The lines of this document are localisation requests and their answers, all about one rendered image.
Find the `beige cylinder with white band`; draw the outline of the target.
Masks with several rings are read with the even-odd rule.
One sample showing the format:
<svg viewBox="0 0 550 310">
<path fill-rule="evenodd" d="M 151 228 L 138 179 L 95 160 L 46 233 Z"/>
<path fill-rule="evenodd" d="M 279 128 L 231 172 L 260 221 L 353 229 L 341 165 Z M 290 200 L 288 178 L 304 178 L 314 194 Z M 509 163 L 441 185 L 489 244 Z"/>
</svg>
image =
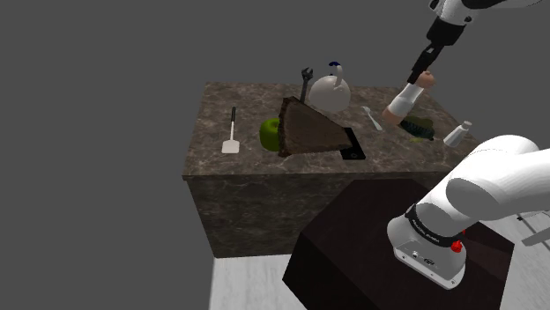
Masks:
<svg viewBox="0 0 550 310">
<path fill-rule="evenodd" d="M 398 125 L 413 109 L 419 96 L 434 85 L 434 75 L 428 70 L 423 71 L 414 84 L 408 83 L 383 110 L 383 119 L 388 123 Z"/>
</svg>

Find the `dark green brush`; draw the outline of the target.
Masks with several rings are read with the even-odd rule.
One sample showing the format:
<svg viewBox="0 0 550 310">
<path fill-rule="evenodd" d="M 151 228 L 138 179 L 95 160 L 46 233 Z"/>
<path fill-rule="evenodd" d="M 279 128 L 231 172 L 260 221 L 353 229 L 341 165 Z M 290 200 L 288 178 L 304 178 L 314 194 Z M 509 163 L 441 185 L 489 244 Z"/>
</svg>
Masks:
<svg viewBox="0 0 550 310">
<path fill-rule="evenodd" d="M 434 140 L 435 129 L 431 119 L 409 115 L 399 123 L 399 127 L 416 138 Z"/>
</svg>

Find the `white salt shaker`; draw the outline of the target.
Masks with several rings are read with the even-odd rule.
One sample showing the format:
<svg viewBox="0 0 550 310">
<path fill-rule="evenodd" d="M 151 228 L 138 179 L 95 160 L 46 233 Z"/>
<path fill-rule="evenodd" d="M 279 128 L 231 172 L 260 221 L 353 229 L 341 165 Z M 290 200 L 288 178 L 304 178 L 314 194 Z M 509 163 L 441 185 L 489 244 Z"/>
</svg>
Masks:
<svg viewBox="0 0 550 310">
<path fill-rule="evenodd" d="M 443 139 L 443 142 L 449 147 L 457 147 L 468 133 L 471 126 L 472 124 L 470 122 L 463 121 Z"/>
</svg>

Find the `silver spoon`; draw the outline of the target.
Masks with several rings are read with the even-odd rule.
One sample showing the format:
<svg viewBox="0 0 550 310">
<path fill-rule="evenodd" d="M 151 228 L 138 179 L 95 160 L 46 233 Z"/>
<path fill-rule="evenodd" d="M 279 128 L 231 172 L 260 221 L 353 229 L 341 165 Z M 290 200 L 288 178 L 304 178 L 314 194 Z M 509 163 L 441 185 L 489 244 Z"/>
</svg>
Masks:
<svg viewBox="0 0 550 310">
<path fill-rule="evenodd" d="M 375 128 L 379 131 L 383 131 L 383 127 L 380 125 L 380 123 L 372 116 L 371 114 L 371 109 L 369 107 L 366 107 L 366 106 L 362 106 L 361 107 L 365 113 L 367 114 L 368 118 L 370 119 L 370 121 L 373 123 L 373 125 L 375 126 Z"/>
</svg>

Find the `white round kettle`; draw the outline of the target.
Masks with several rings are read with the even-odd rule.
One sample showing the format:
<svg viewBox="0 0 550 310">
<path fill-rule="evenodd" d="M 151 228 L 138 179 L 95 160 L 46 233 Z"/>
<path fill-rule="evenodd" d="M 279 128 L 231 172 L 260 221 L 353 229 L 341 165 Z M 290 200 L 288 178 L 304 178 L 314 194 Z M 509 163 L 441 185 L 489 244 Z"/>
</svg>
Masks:
<svg viewBox="0 0 550 310">
<path fill-rule="evenodd" d="M 312 106 L 326 112 L 336 113 L 347 109 L 351 101 L 351 90 L 343 79 L 344 72 L 340 63 L 331 62 L 336 74 L 317 79 L 309 91 L 309 102 Z"/>
</svg>

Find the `black tablet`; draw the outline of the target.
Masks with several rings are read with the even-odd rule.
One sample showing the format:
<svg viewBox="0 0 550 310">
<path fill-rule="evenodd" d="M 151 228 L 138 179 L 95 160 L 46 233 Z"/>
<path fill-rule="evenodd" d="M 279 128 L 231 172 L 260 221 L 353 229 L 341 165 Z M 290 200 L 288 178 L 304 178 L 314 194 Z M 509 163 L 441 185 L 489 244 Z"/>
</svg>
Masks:
<svg viewBox="0 0 550 310">
<path fill-rule="evenodd" d="M 345 132 L 352 143 L 352 146 L 346 149 L 340 150 L 340 155 L 343 160 L 364 160 L 366 155 L 362 150 L 357 137 L 353 133 L 352 128 L 345 128 Z"/>
</svg>

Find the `black wrench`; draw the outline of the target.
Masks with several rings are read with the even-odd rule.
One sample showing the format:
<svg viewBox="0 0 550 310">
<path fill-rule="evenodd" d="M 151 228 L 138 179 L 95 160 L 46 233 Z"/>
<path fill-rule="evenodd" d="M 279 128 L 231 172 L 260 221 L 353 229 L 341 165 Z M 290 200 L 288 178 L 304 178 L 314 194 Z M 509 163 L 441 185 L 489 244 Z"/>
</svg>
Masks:
<svg viewBox="0 0 550 310">
<path fill-rule="evenodd" d="M 306 99 L 306 94 L 308 90 L 308 82 L 313 78 L 313 70 L 309 67 L 303 69 L 301 71 L 301 77 L 302 77 L 302 87 L 301 87 L 301 96 L 300 96 L 300 102 L 304 103 Z"/>
</svg>

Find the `brown wedge of cake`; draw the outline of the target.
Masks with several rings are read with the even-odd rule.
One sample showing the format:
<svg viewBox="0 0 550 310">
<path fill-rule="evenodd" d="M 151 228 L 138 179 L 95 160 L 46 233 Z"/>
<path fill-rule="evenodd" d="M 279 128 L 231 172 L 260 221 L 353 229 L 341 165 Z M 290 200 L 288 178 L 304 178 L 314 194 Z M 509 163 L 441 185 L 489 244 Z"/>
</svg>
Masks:
<svg viewBox="0 0 550 310">
<path fill-rule="evenodd" d="M 279 111 L 280 157 L 339 151 L 352 142 L 345 129 L 294 96 L 285 97 Z"/>
</svg>

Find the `green apple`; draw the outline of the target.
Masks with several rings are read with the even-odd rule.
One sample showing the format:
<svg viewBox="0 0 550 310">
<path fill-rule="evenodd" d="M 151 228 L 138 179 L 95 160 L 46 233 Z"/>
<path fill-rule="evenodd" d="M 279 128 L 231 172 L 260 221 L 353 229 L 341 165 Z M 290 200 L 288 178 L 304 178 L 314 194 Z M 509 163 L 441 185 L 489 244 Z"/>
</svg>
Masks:
<svg viewBox="0 0 550 310">
<path fill-rule="evenodd" d="M 261 145 L 267 151 L 279 150 L 279 118 L 271 118 L 264 121 L 259 129 Z"/>
</svg>

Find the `dark robot stand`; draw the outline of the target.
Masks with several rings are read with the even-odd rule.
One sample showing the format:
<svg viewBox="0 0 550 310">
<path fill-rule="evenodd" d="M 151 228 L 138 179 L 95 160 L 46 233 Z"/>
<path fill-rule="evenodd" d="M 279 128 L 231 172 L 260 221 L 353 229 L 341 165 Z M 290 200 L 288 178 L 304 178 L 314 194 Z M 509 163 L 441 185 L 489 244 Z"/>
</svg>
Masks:
<svg viewBox="0 0 550 310">
<path fill-rule="evenodd" d="M 283 276 L 307 310 L 500 310 L 514 245 L 483 224 L 465 232 L 465 276 L 446 290 L 395 257 L 387 224 L 427 189 L 353 181 L 300 233 Z"/>
</svg>

